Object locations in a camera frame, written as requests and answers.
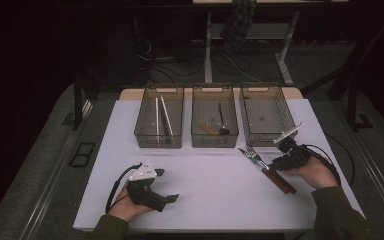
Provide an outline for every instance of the sleeve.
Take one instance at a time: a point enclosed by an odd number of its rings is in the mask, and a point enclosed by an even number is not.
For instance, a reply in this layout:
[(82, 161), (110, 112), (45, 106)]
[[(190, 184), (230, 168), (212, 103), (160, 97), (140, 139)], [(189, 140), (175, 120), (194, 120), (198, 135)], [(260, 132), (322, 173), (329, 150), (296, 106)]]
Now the sleeve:
[(95, 229), (86, 235), (86, 240), (123, 240), (129, 224), (117, 217), (103, 215)]
[(367, 220), (351, 207), (341, 187), (319, 189), (312, 195), (317, 205), (316, 240), (370, 239)]

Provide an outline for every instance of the fork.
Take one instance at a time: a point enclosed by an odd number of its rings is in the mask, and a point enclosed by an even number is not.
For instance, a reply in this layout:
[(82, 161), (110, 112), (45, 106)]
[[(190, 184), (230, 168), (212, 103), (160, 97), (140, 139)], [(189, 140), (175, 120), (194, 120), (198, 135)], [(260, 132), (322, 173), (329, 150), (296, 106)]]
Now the fork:
[(297, 190), (291, 184), (289, 184), (282, 176), (279, 175), (279, 173), (277, 173), (275, 170), (272, 170), (269, 168), (267, 163), (265, 163), (263, 161), (263, 159), (261, 159), (260, 155), (258, 155), (258, 153), (254, 150), (253, 147), (246, 146), (246, 150), (252, 158), (258, 160), (258, 162), (260, 162), (261, 164), (264, 165), (265, 169), (263, 169), (263, 173), (274, 184), (276, 184), (276, 186), (278, 186), (280, 188), (280, 190), (282, 190), (284, 193), (290, 192), (292, 194), (295, 194), (297, 192)]

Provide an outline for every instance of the gray floor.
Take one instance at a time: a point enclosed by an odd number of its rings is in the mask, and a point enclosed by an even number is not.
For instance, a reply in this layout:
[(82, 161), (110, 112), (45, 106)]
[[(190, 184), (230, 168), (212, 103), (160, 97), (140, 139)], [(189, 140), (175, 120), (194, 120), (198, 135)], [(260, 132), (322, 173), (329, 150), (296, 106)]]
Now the gray floor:
[[(349, 56), (352, 43), (316, 45), (304, 43), (292, 45), (286, 58), (290, 74), (297, 88), (302, 88), (320, 79), (339, 67)], [(244, 49), (244, 54), (230, 60), (214, 46), (213, 81), (255, 81), (239, 73), (231, 60), (252, 78), (261, 81), (281, 81), (274, 53), (281, 45), (261, 41)], [(173, 81), (192, 84), (204, 82), (202, 46), (197, 45), (197, 57), (192, 64), (167, 63), (161, 54), (157, 69), (167, 73)], [(170, 82), (167, 74), (152, 71), (153, 79)], [(384, 239), (384, 186), (379, 184), (371, 169), (377, 167), (384, 177), (384, 119), (363, 94), (358, 96), (358, 113), (365, 114), (374, 128), (353, 132), (345, 123), (346, 98), (332, 102), (326, 97), (330, 84), (306, 95), (326, 133), (331, 148), (342, 171), (351, 177), (350, 152), (355, 162), (356, 175), (352, 185), (371, 226), (372, 238)], [(0, 239), (83, 239), (85, 233), (72, 228), (83, 191), (92, 170), (94, 157), (103, 138), (112, 107), (118, 93), (106, 92), (98, 100), (85, 107), (85, 120), (80, 128), (72, 130), (67, 116), (73, 113), (73, 88), (69, 87), (60, 97), (35, 145), (20, 169), (11, 188), (0, 204)], [(96, 143), (89, 165), (86, 168), (68, 166), (81, 142)], [(285, 234), (294, 239), (299, 233)], [(243, 236), (238, 239), (259, 239), (258, 236)], [(313, 239), (311, 233), (300, 239)]]

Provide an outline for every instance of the utensil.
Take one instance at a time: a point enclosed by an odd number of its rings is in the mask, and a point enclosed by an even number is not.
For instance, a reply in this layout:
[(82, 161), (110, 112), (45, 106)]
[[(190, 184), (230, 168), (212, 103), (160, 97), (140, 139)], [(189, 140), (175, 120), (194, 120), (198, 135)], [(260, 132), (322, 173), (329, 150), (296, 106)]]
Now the utensil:
[(224, 124), (223, 112), (221, 111), (221, 102), (218, 103), (218, 107), (219, 107), (219, 113), (220, 113), (220, 119), (221, 119), (221, 128), (219, 130), (219, 133), (221, 135), (227, 135), (230, 133), (230, 130)]
[(290, 185), (282, 176), (276, 171), (270, 169), (268, 165), (261, 159), (261, 157), (255, 152), (252, 147), (247, 146), (247, 151), (238, 148), (242, 154), (250, 160), (254, 166), (264, 173), (283, 193), (295, 194), (297, 190)]

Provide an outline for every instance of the person's left hand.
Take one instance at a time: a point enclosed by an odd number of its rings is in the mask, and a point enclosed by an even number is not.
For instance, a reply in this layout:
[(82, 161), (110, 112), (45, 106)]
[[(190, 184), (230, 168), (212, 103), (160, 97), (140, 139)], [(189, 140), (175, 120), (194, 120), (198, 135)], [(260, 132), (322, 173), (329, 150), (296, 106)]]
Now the person's left hand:
[(108, 211), (108, 215), (123, 219), (126, 222), (131, 222), (140, 214), (150, 212), (153, 209), (144, 205), (136, 205), (133, 203), (133, 201), (129, 198), (126, 189), (128, 182), (129, 180), (126, 181), (123, 189), (121, 189), (120, 193), (117, 195), (115, 201), (118, 202), (111, 207), (110, 211)]

